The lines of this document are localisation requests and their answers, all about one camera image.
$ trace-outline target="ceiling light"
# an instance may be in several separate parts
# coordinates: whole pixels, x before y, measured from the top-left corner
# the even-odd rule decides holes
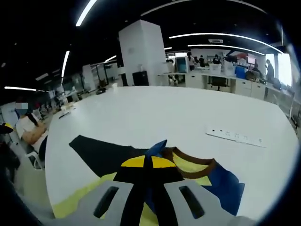
[[[62,77],[64,77],[65,67],[66,67],[66,63],[67,63],[67,59],[68,59],[69,53],[70,53],[70,51],[67,51],[66,55],[65,55],[65,59],[64,59],[64,62],[63,62],[63,69],[62,69]]]
[[[28,88],[22,88],[22,87],[12,87],[12,86],[6,86],[4,89],[20,89],[20,90],[28,90],[28,91],[37,91],[36,89],[28,89]]]
[[[57,70],[53,71],[52,73],[56,73],[56,72],[58,72],[58,71],[60,71],[60,69],[57,69]]]
[[[188,45],[188,47],[193,47],[193,46],[215,46],[215,47],[226,47],[226,48],[238,48],[238,49],[246,50],[246,51],[249,51],[249,52],[254,52],[254,53],[257,53],[257,54],[260,54],[260,55],[264,56],[263,53],[260,53],[260,52],[254,51],[254,50],[250,50],[250,49],[247,49],[247,48],[236,47],[236,46],[213,45],[213,44]]]
[[[153,9],[151,9],[151,10],[145,12],[145,13],[142,13],[140,16],[144,16],[144,15],[146,15],[146,14],[149,14],[149,13],[151,13],[151,12],[154,12],[154,11],[158,10],[158,9],[164,8],[164,7],[166,7],[166,6],[171,6],[171,5],[173,5],[173,4],[177,4],[177,3],[181,3],[181,2],[186,2],[186,1],[192,1],[192,0],[172,0],[172,2],[169,2],[169,3],[166,3],[166,4],[164,4],[164,5],[161,5],[161,6],[158,6],[158,7],[156,7],[156,8],[153,8]],[[257,9],[257,10],[259,10],[259,11],[261,11],[261,12],[267,14],[263,9],[258,8],[257,6],[254,6],[254,5],[250,4],[250,3],[243,2],[242,0],[227,0],[227,1],[233,1],[233,2],[236,2],[236,3],[244,4],[244,5],[253,7],[253,8],[255,8],[255,9]]]
[[[96,3],[96,1],[97,0],[90,0],[90,2],[87,4],[87,6],[85,7],[84,11],[81,13],[81,15],[79,17],[79,20],[76,23],[77,27],[81,26],[81,24],[83,23],[86,15],[90,11],[90,9],[93,7],[93,5]]]
[[[48,73],[45,73],[45,74],[41,75],[40,77],[36,78],[36,80],[39,81],[41,79],[44,79],[47,76],[48,76]]]
[[[248,40],[251,40],[251,41],[255,41],[255,42],[258,42],[258,43],[261,43],[263,45],[266,45],[276,51],[278,51],[279,53],[282,53],[283,52],[279,49],[277,49],[276,47],[274,46],[271,46],[263,41],[259,41],[257,39],[252,39],[252,38],[249,38],[249,37],[246,37],[246,36],[241,36],[241,35],[236,35],[236,34],[225,34],[225,33],[192,33],[192,34],[181,34],[181,35],[176,35],[176,36],[171,36],[169,37],[170,39],[174,39],[174,38],[180,38],[180,37],[186,37],[186,36],[193,36],[193,35],[224,35],[224,36],[231,36],[231,37],[237,37],[237,38],[243,38],[243,39],[248,39]]]
[[[116,55],[115,55],[115,56],[112,56],[112,57],[110,57],[109,59],[105,60],[104,62],[105,62],[105,63],[107,63],[108,61],[110,61],[110,60],[114,59],[115,57],[116,57]]]

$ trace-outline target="table surface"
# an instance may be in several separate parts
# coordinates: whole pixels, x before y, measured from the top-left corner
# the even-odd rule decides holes
[[[121,87],[53,116],[46,147],[51,205],[97,175],[69,143],[78,135],[147,148],[167,139],[188,155],[215,158],[245,183],[238,215],[259,220],[279,199],[295,167],[298,140],[277,105],[231,93],[180,87]],[[208,126],[261,137],[266,148],[205,134]]]

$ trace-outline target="white pillar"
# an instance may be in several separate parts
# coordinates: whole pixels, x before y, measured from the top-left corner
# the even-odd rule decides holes
[[[90,65],[83,66],[83,76],[85,78],[85,83],[91,88],[90,91],[95,90],[96,87]]]
[[[157,85],[166,62],[160,26],[138,20],[119,32],[119,41],[128,85],[134,84],[132,74],[141,67],[147,71],[149,84]]]

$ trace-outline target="computer screen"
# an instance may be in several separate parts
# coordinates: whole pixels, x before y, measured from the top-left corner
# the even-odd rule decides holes
[[[247,62],[248,62],[248,64],[255,64],[255,58],[253,58],[253,57],[247,57]]]

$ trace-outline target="window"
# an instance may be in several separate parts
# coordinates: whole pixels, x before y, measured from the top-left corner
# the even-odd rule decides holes
[[[278,54],[278,78],[285,85],[292,86],[292,68],[290,55],[287,53]]]

